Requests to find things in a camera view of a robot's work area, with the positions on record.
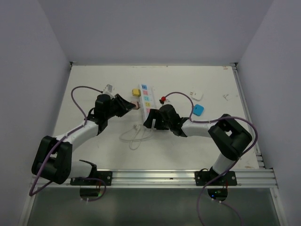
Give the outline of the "yellow plug block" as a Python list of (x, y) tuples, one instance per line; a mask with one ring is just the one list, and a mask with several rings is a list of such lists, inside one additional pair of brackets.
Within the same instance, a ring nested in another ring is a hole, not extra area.
[(132, 96), (134, 96), (134, 97), (140, 97), (141, 96), (140, 89), (132, 89)]

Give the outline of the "white power strip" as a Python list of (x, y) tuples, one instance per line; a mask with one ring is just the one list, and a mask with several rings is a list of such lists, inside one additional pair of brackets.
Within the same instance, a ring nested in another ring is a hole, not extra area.
[(141, 95), (139, 97), (140, 108), (142, 110), (143, 121), (146, 121), (150, 113), (150, 109), (156, 109), (156, 103), (152, 86), (139, 84)]

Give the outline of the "blue plug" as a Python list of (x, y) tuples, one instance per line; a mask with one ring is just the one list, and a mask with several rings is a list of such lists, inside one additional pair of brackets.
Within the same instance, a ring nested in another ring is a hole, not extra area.
[(201, 116), (202, 113), (204, 112), (204, 107), (202, 105), (199, 104), (195, 104), (193, 106), (193, 110), (192, 110), (192, 114), (195, 116)]

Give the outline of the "white plug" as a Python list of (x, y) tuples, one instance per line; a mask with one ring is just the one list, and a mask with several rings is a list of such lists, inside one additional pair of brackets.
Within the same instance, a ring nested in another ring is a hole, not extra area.
[(190, 97), (192, 100), (201, 101), (203, 97), (203, 92), (201, 90), (191, 91)]

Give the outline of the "brown plug block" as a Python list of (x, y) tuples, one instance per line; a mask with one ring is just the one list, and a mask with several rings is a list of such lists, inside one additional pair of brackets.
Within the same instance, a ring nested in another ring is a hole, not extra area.
[(133, 105), (134, 105), (134, 108), (133, 108), (133, 110), (138, 110), (139, 108), (140, 108), (140, 104), (139, 104), (139, 102), (137, 102), (137, 101), (133, 101), (133, 102), (131, 102)]

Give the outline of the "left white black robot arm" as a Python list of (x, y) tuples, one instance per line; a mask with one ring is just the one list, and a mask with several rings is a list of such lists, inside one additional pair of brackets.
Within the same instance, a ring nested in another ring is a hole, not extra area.
[(32, 173), (51, 182), (62, 184), (69, 178), (81, 178), (87, 185), (98, 179), (97, 166), (91, 162), (73, 161), (72, 153), (89, 139), (98, 136), (112, 117), (122, 117), (136, 105), (119, 94), (98, 95), (95, 106), (81, 125), (56, 137), (42, 138), (32, 165)]

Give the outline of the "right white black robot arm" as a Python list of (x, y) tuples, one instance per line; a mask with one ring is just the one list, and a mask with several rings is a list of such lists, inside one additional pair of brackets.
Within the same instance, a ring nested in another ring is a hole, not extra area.
[(243, 155), (252, 141), (251, 134), (229, 114), (223, 114), (213, 123), (192, 122), (188, 117), (181, 117), (170, 105), (159, 109), (150, 109), (143, 125), (156, 130), (169, 130), (178, 137), (209, 137), (216, 144), (220, 154), (209, 170), (201, 169), (195, 172), (196, 185), (205, 185), (211, 181), (220, 185), (226, 179), (234, 176), (229, 172), (232, 166)]

